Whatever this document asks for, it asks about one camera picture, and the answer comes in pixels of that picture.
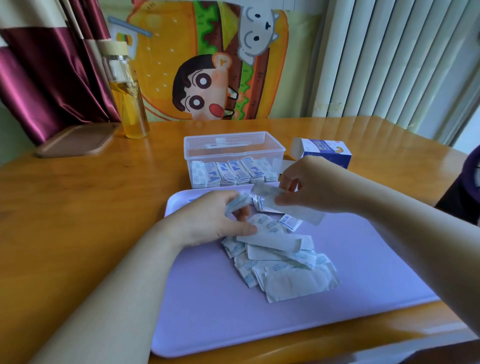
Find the left hand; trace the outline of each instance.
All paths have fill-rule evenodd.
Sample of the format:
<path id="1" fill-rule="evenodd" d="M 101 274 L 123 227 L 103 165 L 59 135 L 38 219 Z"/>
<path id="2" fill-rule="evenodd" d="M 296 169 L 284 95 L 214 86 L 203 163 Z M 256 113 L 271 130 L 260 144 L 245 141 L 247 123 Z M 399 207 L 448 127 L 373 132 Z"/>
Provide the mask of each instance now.
<path id="1" fill-rule="evenodd" d="M 225 206 L 239 195 L 238 191 L 211 191 L 190 202 L 158 224 L 180 248 L 208 243 L 234 235 L 253 235 L 257 228 L 246 219 L 250 207 L 235 211 L 237 221 L 225 216 Z"/>

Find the hand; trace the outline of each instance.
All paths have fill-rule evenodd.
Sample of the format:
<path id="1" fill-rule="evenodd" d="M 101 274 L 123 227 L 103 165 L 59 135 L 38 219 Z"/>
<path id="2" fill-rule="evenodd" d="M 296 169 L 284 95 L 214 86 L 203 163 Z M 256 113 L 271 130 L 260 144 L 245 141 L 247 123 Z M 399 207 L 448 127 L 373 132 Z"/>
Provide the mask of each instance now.
<path id="1" fill-rule="evenodd" d="M 305 156 L 284 171 L 280 188 L 288 192 L 279 195 L 275 203 L 326 212 L 354 212 L 368 182 L 323 157 Z"/>
<path id="2" fill-rule="evenodd" d="M 253 235 L 257 228 L 246 220 L 250 207 L 234 212 L 237 221 L 225 216 L 225 206 L 238 191 L 212 191 L 190 202 L 159 222 L 181 248 L 234 235 Z"/>

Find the brown tray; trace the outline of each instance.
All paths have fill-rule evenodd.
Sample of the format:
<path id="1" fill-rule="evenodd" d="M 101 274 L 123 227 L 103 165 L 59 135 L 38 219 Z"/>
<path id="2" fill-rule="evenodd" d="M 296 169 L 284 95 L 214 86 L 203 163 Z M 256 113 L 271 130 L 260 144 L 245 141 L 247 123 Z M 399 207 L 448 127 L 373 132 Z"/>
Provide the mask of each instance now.
<path id="1" fill-rule="evenodd" d="M 69 126 L 36 150 L 40 158 L 77 157 L 99 153 L 112 140 L 118 122 Z"/>

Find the right arm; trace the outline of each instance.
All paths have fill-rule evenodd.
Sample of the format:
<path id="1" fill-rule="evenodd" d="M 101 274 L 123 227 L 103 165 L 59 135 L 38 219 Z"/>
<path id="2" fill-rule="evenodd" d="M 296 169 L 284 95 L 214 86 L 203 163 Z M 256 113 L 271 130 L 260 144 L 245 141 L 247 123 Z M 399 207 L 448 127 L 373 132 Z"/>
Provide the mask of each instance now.
<path id="1" fill-rule="evenodd" d="M 278 205 L 350 212 L 383 240 L 480 336 L 480 228 L 322 157 L 285 170 Z"/>

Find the purple tray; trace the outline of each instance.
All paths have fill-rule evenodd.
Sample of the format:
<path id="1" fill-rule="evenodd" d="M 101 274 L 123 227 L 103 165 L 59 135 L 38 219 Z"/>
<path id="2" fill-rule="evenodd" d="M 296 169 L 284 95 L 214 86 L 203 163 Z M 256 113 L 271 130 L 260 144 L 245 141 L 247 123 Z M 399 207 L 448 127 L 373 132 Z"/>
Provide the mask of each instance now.
<path id="1" fill-rule="evenodd" d="M 178 192 L 165 215 L 206 192 L 232 188 L 249 192 L 252 185 Z M 337 288 L 268 303 L 258 286 L 243 282 L 220 242 L 186 249 L 168 276 L 152 351 L 177 357 L 439 299 L 359 216 L 327 214 L 319 226 L 303 222 L 296 233 L 311 235 L 316 252 L 334 263 Z"/>

